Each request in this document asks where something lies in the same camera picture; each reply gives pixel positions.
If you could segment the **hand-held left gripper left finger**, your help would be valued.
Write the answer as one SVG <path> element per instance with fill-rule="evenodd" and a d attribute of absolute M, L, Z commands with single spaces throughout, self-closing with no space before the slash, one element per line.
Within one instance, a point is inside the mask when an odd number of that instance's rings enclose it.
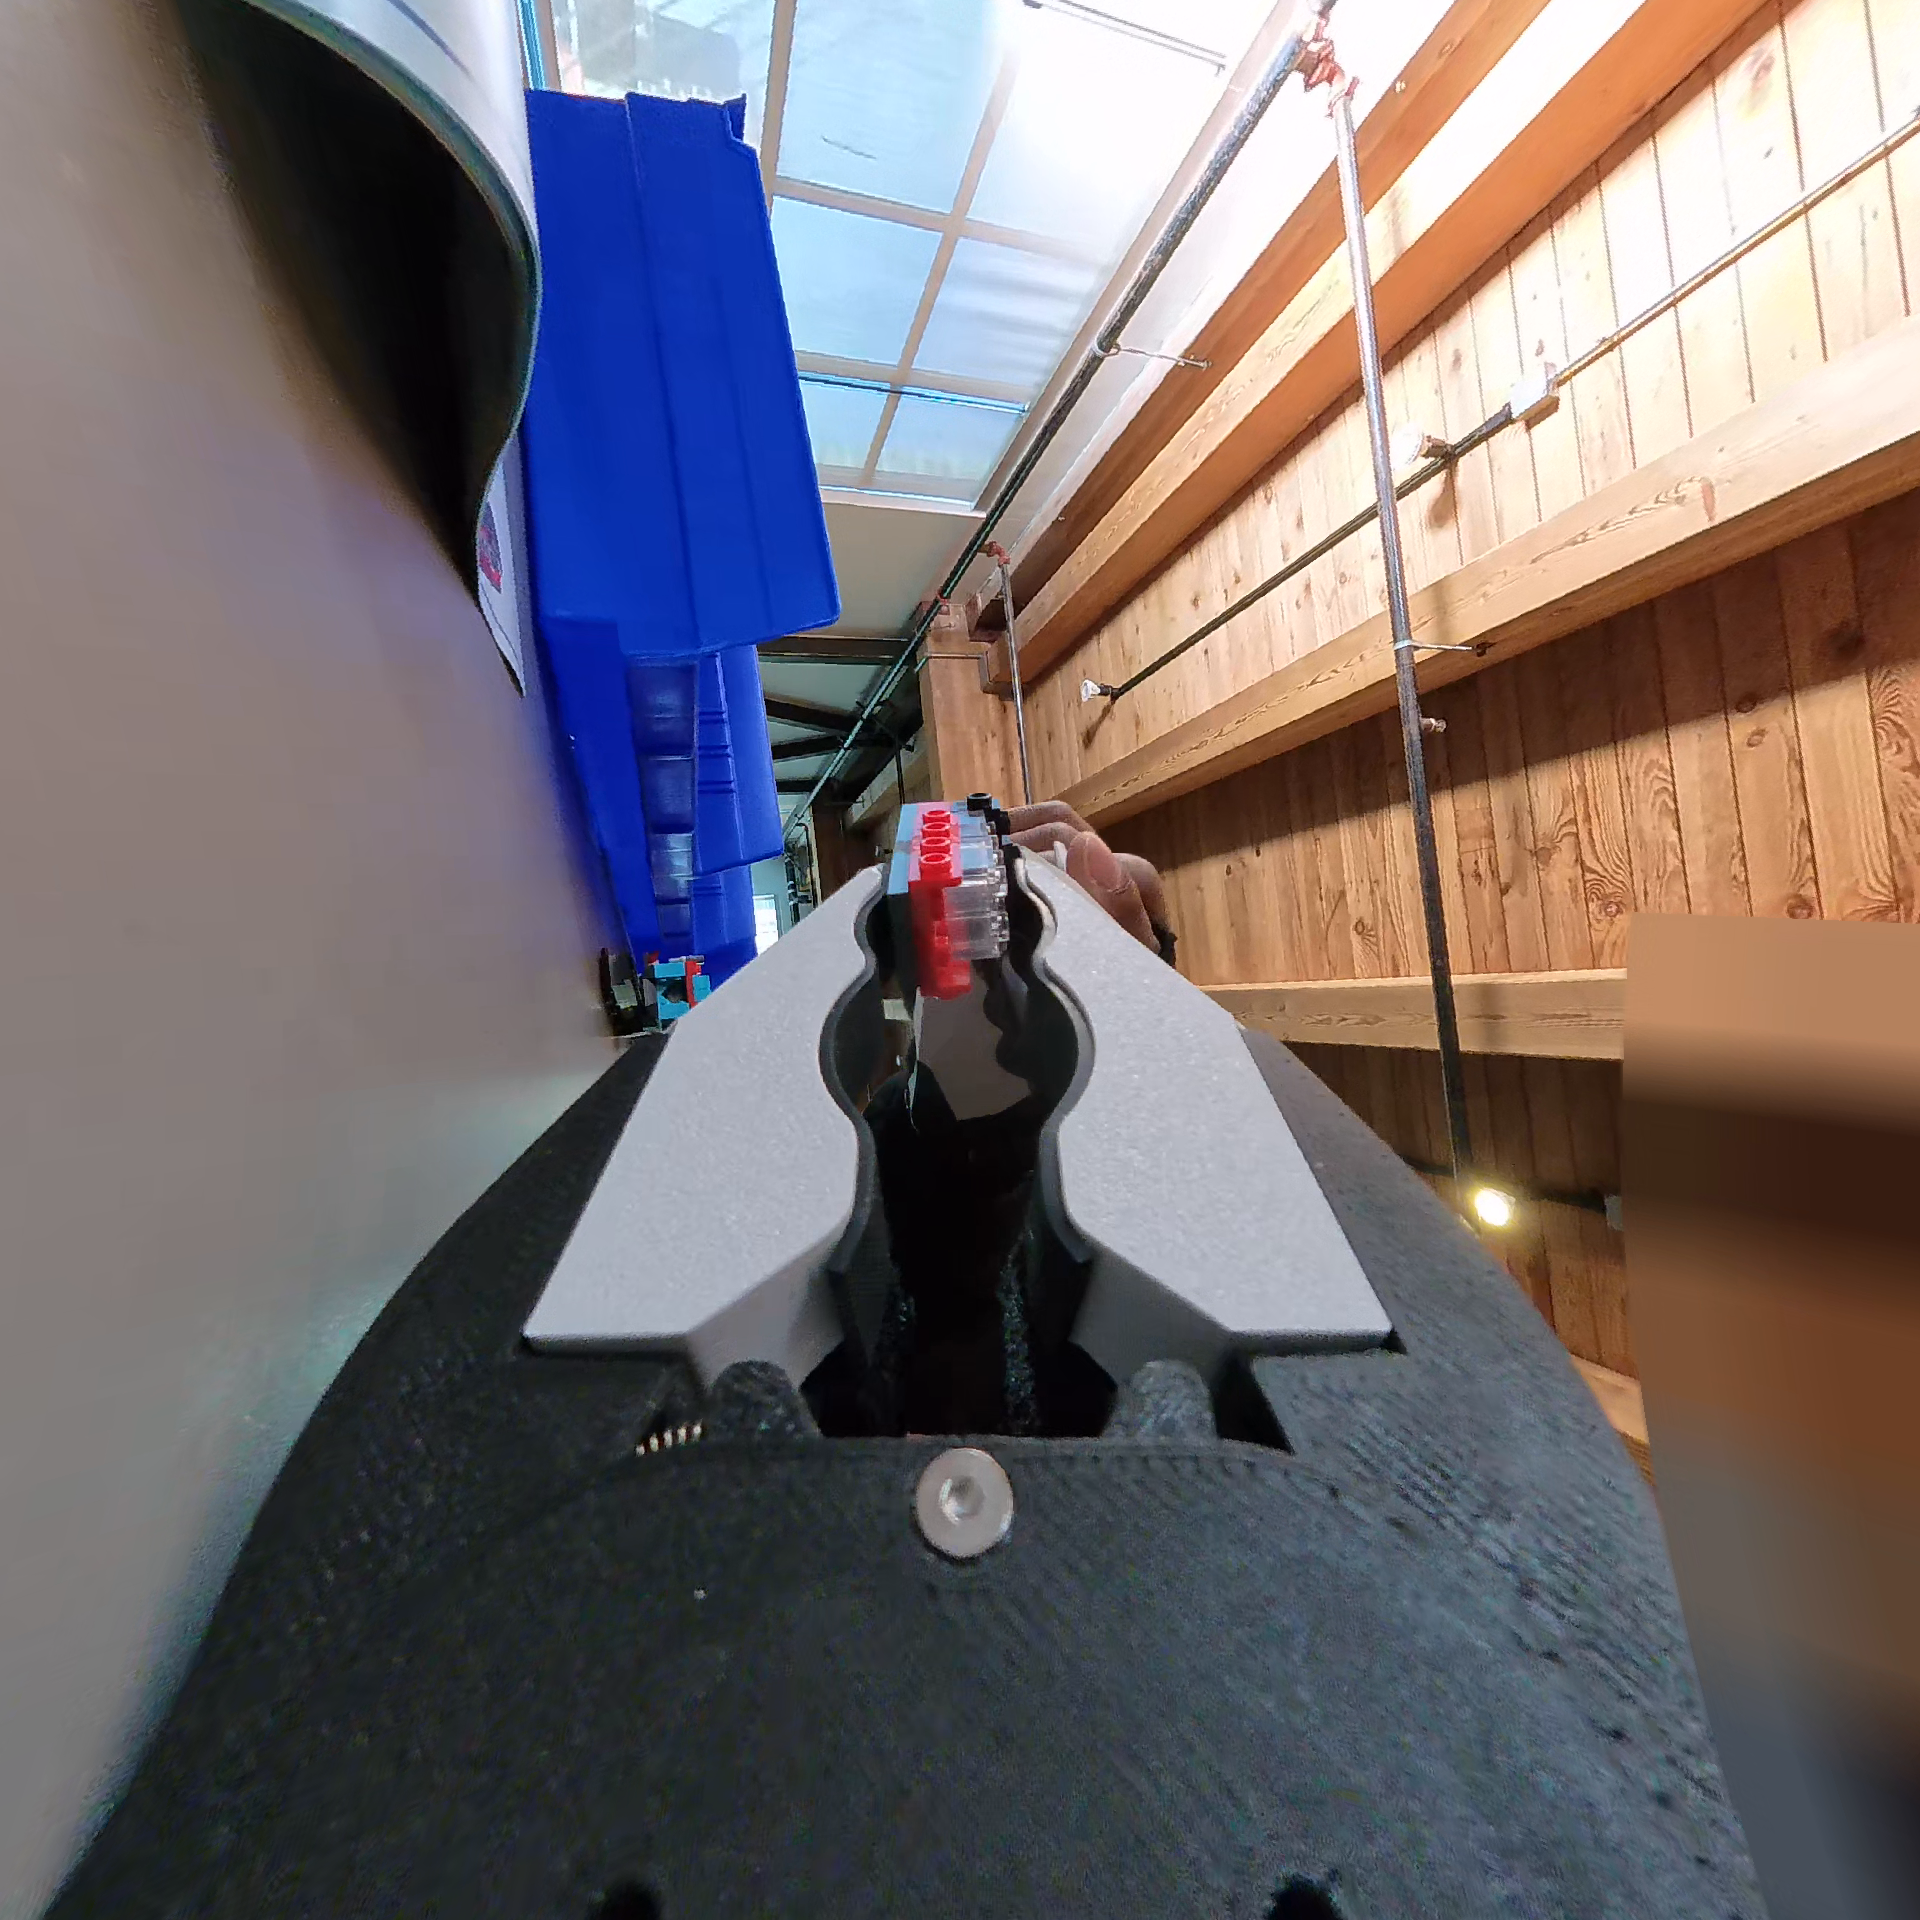
<path fill-rule="evenodd" d="M 841 1343 L 830 1273 L 874 1203 L 883 896 L 860 871 L 680 1021 L 523 1326 L 534 1349 L 676 1355 L 707 1385 L 769 1360 L 800 1385 Z"/>

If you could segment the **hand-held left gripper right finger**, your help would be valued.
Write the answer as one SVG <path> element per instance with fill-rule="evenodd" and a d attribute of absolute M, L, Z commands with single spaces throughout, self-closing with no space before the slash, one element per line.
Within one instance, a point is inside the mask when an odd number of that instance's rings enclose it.
<path fill-rule="evenodd" d="M 1127 935 L 1047 859 L 1041 982 L 1068 1011 L 1073 1080 L 1042 1190 L 1089 1288 L 1073 1341 L 1112 1379 L 1183 1360 L 1380 1349 L 1393 1320 L 1266 1080 L 1279 1048 Z"/>

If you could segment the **red and clear brick assembly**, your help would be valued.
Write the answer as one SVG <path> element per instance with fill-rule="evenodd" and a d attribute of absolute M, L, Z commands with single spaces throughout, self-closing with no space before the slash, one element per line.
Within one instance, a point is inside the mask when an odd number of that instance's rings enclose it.
<path fill-rule="evenodd" d="M 906 804 L 886 899 L 908 996 L 955 1000 L 1011 951 L 1006 811 L 988 792 Z"/>

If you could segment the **large blue plastic bin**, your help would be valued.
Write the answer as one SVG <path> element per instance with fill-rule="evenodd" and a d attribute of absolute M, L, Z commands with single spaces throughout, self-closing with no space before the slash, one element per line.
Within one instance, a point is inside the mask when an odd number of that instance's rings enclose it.
<path fill-rule="evenodd" d="M 542 632 L 698 655 L 841 599 L 746 103 L 526 94 Z"/>

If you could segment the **grey desk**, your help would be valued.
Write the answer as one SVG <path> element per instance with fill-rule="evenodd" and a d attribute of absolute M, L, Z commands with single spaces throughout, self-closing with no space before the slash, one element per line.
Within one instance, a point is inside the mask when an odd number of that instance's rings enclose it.
<path fill-rule="evenodd" d="M 166 4 L 6 4 L 6 1915 L 409 1269 L 611 1063 L 545 710 Z"/>

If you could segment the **person's right hand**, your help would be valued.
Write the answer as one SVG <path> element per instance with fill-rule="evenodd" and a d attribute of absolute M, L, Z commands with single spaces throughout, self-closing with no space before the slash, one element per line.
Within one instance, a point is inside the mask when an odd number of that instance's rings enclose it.
<path fill-rule="evenodd" d="M 1009 811 L 1009 833 L 1034 857 L 1051 857 L 1160 960 L 1175 964 L 1178 939 L 1160 871 L 1140 854 L 1113 851 L 1063 800 L 1019 804 Z"/>

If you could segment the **ribbed blue parts bin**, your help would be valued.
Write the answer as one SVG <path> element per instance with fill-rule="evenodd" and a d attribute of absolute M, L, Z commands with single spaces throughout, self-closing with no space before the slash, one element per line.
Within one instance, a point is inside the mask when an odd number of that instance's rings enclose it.
<path fill-rule="evenodd" d="M 711 984 L 754 960 L 753 871 L 782 851 L 753 644 L 627 653 L 608 621 L 547 617 L 547 664 L 612 951 L 700 953 Z"/>

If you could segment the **short silver ceiling pipe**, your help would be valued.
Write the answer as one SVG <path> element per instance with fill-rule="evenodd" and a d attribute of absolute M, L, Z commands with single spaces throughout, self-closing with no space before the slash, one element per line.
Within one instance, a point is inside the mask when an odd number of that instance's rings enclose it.
<path fill-rule="evenodd" d="M 1032 774 L 1032 758 L 1027 744 L 1027 724 L 1024 724 L 1024 679 L 1022 679 L 1022 662 L 1019 662 L 1019 643 L 1017 643 L 1017 600 L 1016 600 L 1016 575 L 1012 563 L 1009 551 L 990 540 L 985 544 L 985 553 L 993 558 L 1000 599 L 1004 605 L 1004 629 L 1006 629 L 1006 677 L 1011 680 L 1011 694 L 1016 705 L 1016 742 L 1017 742 L 1017 764 L 1022 777 L 1022 804 L 1034 801 L 1034 774 Z"/>

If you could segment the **black ceiling pipe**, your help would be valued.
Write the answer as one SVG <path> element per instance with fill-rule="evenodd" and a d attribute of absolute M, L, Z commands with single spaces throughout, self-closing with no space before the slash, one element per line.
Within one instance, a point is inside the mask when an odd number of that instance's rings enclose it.
<path fill-rule="evenodd" d="M 1155 289 L 1160 277 L 1175 259 L 1179 245 L 1187 239 L 1188 229 L 1198 221 L 1214 192 L 1232 168 L 1236 155 L 1259 127 L 1266 109 L 1281 95 L 1288 77 L 1295 71 L 1303 68 L 1308 40 L 1310 37 L 1315 37 L 1315 31 L 1328 24 L 1330 13 L 1332 3 L 1316 3 L 1296 4 L 1296 9 L 1284 15 L 1284 30 L 1281 33 L 1279 49 L 1266 60 L 1264 71 L 1259 73 L 1256 85 L 1247 88 L 1235 118 L 1217 140 L 1206 167 L 1192 181 L 1178 207 L 1155 231 L 1155 239 L 1144 253 L 1140 262 L 1137 265 L 1134 277 L 1124 284 L 1123 293 L 1108 297 L 1107 303 L 1097 309 L 1095 336 L 1080 364 L 1075 365 L 1073 376 L 1063 387 L 1063 392 L 1047 406 L 1039 425 L 1034 425 L 1032 435 L 1024 439 L 1012 468 L 1006 473 L 1004 483 L 1000 485 L 1000 492 L 993 495 L 993 503 L 983 512 L 979 527 L 974 529 L 969 541 L 958 551 L 946 575 L 928 599 L 928 605 L 921 613 L 916 613 L 913 624 L 906 629 L 900 638 L 900 651 L 888 664 L 886 675 L 876 683 L 874 693 L 866 696 L 865 705 L 860 705 L 849 720 L 849 727 L 839 737 L 836 748 L 832 750 L 826 768 L 814 777 L 814 783 L 803 796 L 803 800 L 799 800 L 785 816 L 785 840 L 793 844 L 799 838 L 803 819 L 810 814 L 811 804 L 823 796 L 830 779 L 839 774 L 843 761 L 849 761 L 862 734 L 879 724 L 883 708 L 894 696 L 896 686 L 906 679 L 906 669 L 916 661 L 916 651 L 930 629 L 932 617 L 945 604 L 954 599 L 955 590 L 968 579 L 974 560 L 988 549 L 990 540 L 996 535 L 1002 516 L 1009 513 L 1024 483 L 1039 468 L 1042 455 L 1050 449 L 1066 420 L 1073 416 L 1075 406 L 1089 392 L 1089 387 L 1094 384 L 1095 375 L 1104 367 L 1108 358 L 1116 357 L 1123 332 L 1134 320 L 1138 305 Z"/>

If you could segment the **thin conduit with junction boxes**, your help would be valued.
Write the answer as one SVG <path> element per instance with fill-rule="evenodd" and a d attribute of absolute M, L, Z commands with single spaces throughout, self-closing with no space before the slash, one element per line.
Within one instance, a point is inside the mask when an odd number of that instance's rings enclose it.
<path fill-rule="evenodd" d="M 1774 212 L 1760 227 L 1744 231 L 1732 245 L 1723 251 L 1713 255 L 1702 269 L 1689 273 L 1688 279 L 1678 281 L 1668 293 L 1659 295 L 1646 309 L 1641 309 L 1630 320 L 1620 321 L 1611 332 L 1599 336 L 1585 351 L 1579 351 L 1568 365 L 1558 367 L 1553 364 L 1540 364 L 1538 371 L 1528 372 L 1507 396 L 1507 399 L 1481 422 L 1476 422 L 1468 435 L 1458 439 L 1433 439 L 1428 436 L 1422 447 L 1424 455 L 1415 459 L 1410 467 L 1396 473 L 1394 479 L 1394 497 L 1404 501 L 1426 487 L 1435 475 L 1452 470 L 1470 449 L 1488 443 L 1498 435 L 1507 431 L 1512 425 L 1535 427 L 1538 420 L 1548 417 L 1558 405 L 1561 390 L 1567 390 L 1574 376 L 1594 367 L 1606 353 L 1620 348 L 1626 341 L 1651 326 L 1656 320 L 1673 312 L 1682 302 L 1691 300 L 1691 295 L 1702 293 L 1715 277 L 1721 272 L 1732 269 L 1743 259 L 1759 251 L 1768 239 L 1776 233 L 1784 233 L 1792 221 L 1802 219 L 1812 206 L 1826 200 L 1835 192 L 1840 192 L 1852 181 L 1858 181 L 1880 163 L 1889 159 L 1903 143 L 1918 135 L 1918 113 L 1912 111 L 1896 131 L 1886 132 L 1872 147 L 1860 150 L 1854 159 L 1840 167 L 1832 177 L 1803 192 L 1796 200 L 1788 204 L 1784 209 Z M 1295 560 L 1283 564 L 1279 572 L 1263 579 L 1259 584 L 1248 590 L 1244 596 L 1228 604 L 1222 613 L 1212 615 L 1198 629 L 1193 629 L 1187 638 L 1168 646 L 1162 655 L 1140 664 L 1132 677 L 1116 683 L 1121 688 L 1121 696 L 1129 694 L 1152 677 L 1156 677 L 1164 667 L 1179 661 L 1188 653 L 1195 644 L 1208 639 L 1209 635 L 1225 629 L 1235 617 L 1257 605 L 1279 587 L 1289 584 L 1295 579 L 1308 573 L 1308 569 L 1335 553 L 1346 540 L 1355 536 L 1372 524 L 1380 519 L 1380 507 L 1374 503 L 1369 507 L 1359 510 L 1353 516 L 1342 521 L 1328 535 L 1323 535 L 1316 544 L 1308 545 Z"/>

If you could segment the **large paned window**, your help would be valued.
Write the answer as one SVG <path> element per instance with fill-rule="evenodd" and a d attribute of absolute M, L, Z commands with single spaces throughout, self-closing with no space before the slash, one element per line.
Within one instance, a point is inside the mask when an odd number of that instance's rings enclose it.
<path fill-rule="evenodd" d="M 1268 4 L 559 3 L 580 94 L 743 97 L 828 489 L 974 505 L 1209 143 Z"/>

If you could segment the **toy brick instruction booklet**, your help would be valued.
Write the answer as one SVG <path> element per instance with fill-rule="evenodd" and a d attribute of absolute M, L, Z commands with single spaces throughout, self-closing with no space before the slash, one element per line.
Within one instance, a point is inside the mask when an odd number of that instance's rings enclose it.
<path fill-rule="evenodd" d="M 177 11 L 267 260 L 523 688 L 510 470 L 539 255 L 514 4 Z"/>

